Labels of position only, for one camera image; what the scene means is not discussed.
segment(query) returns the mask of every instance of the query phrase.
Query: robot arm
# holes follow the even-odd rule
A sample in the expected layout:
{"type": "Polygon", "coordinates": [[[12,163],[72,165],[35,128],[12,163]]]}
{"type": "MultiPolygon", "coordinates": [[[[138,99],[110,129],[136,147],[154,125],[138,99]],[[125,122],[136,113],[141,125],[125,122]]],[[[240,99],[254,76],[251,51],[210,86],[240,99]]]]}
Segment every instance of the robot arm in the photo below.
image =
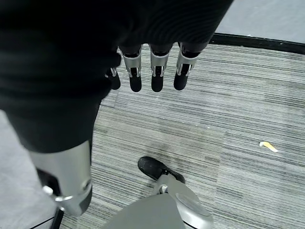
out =
{"type": "Polygon", "coordinates": [[[174,80],[181,90],[232,0],[106,3],[0,3],[0,109],[28,149],[43,190],[72,215],[91,199],[93,125],[101,100],[120,84],[117,47],[139,91],[141,45],[150,44],[158,92],[170,48],[181,42],[174,80]]]}

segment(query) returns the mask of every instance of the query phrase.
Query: metal forearm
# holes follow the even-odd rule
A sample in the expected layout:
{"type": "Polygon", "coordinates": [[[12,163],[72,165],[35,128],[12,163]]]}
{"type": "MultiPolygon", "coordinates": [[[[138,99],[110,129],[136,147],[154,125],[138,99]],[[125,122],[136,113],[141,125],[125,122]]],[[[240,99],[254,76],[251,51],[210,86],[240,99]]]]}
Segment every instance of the metal forearm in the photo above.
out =
{"type": "Polygon", "coordinates": [[[70,215],[80,216],[91,201],[90,154],[89,141],[56,153],[30,151],[42,190],[70,215]]]}

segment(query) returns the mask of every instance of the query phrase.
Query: black cable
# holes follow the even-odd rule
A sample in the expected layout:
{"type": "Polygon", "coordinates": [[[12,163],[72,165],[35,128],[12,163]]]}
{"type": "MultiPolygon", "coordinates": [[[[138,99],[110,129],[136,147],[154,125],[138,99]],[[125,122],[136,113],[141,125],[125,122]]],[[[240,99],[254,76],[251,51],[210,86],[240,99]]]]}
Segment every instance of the black cable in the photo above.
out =
{"type": "Polygon", "coordinates": [[[37,224],[36,226],[34,226],[34,227],[30,228],[30,229],[37,228],[38,226],[40,226],[40,225],[42,225],[42,224],[44,224],[44,223],[50,221],[50,220],[53,219],[53,218],[54,218],[54,217],[51,217],[51,218],[47,219],[46,221],[43,221],[43,222],[41,222],[40,224],[37,224]]]}

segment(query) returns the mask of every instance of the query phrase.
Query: yellow debris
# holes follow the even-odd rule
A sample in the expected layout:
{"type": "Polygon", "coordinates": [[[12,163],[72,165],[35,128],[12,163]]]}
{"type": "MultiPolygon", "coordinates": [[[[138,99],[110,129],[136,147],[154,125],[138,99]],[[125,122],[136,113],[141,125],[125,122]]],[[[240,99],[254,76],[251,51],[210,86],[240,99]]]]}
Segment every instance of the yellow debris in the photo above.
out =
{"type": "Polygon", "coordinates": [[[260,142],[259,146],[265,146],[268,149],[270,149],[272,152],[275,152],[275,153],[278,152],[278,150],[276,148],[274,148],[269,142],[260,142]]]}

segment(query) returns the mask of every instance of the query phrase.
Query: black fingertip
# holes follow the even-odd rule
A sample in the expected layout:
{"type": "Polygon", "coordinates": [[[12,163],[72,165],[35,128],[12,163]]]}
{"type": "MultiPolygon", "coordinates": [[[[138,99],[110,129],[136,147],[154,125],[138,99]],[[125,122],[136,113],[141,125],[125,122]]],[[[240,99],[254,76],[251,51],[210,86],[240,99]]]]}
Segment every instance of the black fingertip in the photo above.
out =
{"type": "Polygon", "coordinates": [[[187,76],[186,75],[178,75],[176,74],[175,80],[173,82],[173,86],[176,90],[181,91],[185,88],[187,83],[187,76]]]}
{"type": "Polygon", "coordinates": [[[112,78],[111,79],[111,83],[112,83],[111,88],[113,90],[118,90],[120,88],[120,86],[121,86],[121,81],[120,81],[119,75],[116,74],[115,77],[113,77],[113,76],[111,77],[110,76],[110,78],[112,78]]]}
{"type": "Polygon", "coordinates": [[[163,77],[152,76],[152,90],[154,92],[160,92],[163,88],[163,77]]]}
{"type": "Polygon", "coordinates": [[[132,89],[132,91],[139,92],[141,90],[141,88],[142,88],[141,77],[129,78],[129,82],[130,82],[130,88],[132,89]]]}

